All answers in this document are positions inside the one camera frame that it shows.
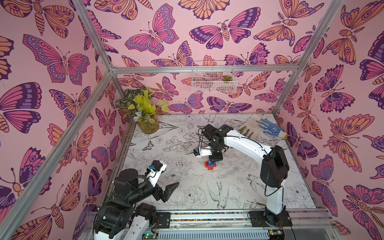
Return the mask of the long red lego brick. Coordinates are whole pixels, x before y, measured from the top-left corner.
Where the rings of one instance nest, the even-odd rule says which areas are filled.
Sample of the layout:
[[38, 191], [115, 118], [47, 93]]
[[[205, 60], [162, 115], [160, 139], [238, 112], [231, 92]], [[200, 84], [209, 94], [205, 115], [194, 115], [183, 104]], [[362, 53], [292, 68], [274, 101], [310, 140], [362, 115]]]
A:
[[216, 163], [205, 162], [205, 167], [208, 171], [212, 171], [216, 166]]

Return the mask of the aluminium rail with beads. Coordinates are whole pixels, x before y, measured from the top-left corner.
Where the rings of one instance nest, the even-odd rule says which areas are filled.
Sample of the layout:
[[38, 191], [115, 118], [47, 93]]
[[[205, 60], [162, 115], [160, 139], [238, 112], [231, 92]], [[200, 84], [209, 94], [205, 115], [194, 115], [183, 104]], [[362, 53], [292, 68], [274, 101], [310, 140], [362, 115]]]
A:
[[[158, 210], [160, 212], [171, 213], [171, 224], [169, 229], [160, 230], [184, 230], [198, 228], [252, 228], [248, 213], [254, 210], [200, 210], [200, 211], [171, 211]], [[292, 228], [328, 228], [334, 225], [330, 213], [325, 209], [288, 209], [286, 210], [291, 217]], [[155, 222], [150, 224], [154, 229]]]

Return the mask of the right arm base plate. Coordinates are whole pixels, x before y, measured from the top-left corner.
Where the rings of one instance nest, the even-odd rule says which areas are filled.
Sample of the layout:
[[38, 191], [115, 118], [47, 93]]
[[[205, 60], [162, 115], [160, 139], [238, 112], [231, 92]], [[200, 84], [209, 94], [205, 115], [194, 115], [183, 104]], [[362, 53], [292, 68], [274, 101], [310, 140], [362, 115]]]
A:
[[292, 227], [293, 223], [289, 213], [282, 211], [280, 214], [275, 215], [267, 210], [265, 211], [250, 211], [248, 218], [251, 221], [252, 227]]

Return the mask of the potted green plant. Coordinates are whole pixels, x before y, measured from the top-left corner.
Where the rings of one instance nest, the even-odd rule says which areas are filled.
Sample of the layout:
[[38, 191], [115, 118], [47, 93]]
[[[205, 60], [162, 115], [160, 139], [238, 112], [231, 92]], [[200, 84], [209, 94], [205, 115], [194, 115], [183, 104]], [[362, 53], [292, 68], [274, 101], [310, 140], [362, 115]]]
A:
[[146, 135], [151, 135], [159, 130], [157, 114], [169, 111], [167, 100], [158, 100], [157, 104], [152, 103], [154, 95], [148, 88], [142, 87], [126, 90], [124, 97], [116, 102], [116, 107], [125, 111], [124, 117], [130, 117]]

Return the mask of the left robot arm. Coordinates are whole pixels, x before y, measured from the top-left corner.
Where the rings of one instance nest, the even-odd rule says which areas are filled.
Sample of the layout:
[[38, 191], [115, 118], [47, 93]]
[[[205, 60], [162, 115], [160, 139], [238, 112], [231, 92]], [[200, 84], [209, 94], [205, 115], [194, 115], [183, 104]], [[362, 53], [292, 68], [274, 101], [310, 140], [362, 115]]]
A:
[[95, 240], [156, 239], [156, 228], [168, 228], [169, 214], [158, 214], [153, 205], [144, 203], [148, 197], [167, 202], [179, 183], [161, 188], [157, 181], [166, 166], [151, 165], [144, 175], [125, 169], [114, 180], [114, 190], [99, 207], [93, 225]]

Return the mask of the green beige work glove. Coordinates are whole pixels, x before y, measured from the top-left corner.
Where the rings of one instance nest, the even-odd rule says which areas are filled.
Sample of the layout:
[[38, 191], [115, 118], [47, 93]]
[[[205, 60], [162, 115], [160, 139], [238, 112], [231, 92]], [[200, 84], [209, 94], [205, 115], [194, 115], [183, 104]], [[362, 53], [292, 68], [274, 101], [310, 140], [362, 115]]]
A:
[[262, 115], [254, 114], [237, 128], [237, 132], [243, 136], [256, 140], [263, 136], [263, 129], [260, 127]]

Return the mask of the blue work glove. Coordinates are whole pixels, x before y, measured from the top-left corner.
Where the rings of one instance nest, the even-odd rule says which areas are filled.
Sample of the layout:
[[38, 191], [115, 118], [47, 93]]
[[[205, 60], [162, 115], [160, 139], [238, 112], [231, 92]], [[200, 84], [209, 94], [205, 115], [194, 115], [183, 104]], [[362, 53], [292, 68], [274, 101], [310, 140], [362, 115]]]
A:
[[279, 137], [283, 140], [287, 137], [287, 133], [285, 133], [278, 125], [270, 122], [268, 119], [261, 119], [258, 121], [258, 126], [262, 129], [264, 134], [271, 137]]

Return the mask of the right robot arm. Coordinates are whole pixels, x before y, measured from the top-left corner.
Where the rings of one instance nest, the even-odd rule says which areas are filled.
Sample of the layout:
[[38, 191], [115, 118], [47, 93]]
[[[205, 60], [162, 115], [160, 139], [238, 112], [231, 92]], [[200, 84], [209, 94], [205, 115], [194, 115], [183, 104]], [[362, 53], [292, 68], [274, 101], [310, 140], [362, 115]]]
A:
[[233, 148], [261, 165], [260, 178], [265, 184], [264, 195], [267, 198], [263, 217], [271, 227], [281, 225], [288, 218], [284, 187], [290, 170], [283, 148], [262, 145], [228, 125], [217, 129], [208, 124], [202, 128], [201, 134], [208, 141], [208, 146], [194, 150], [197, 158], [207, 156], [208, 163], [215, 164], [223, 160], [223, 152]]

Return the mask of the small succulent in basket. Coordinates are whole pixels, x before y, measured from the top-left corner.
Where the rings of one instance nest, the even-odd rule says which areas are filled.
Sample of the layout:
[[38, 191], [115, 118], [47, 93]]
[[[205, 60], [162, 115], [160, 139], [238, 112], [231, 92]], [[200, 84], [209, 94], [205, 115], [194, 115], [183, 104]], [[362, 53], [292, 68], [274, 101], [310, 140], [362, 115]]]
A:
[[225, 82], [229, 82], [229, 81], [232, 81], [233, 78], [232, 78], [232, 76], [223, 76], [222, 80], [225, 81]]

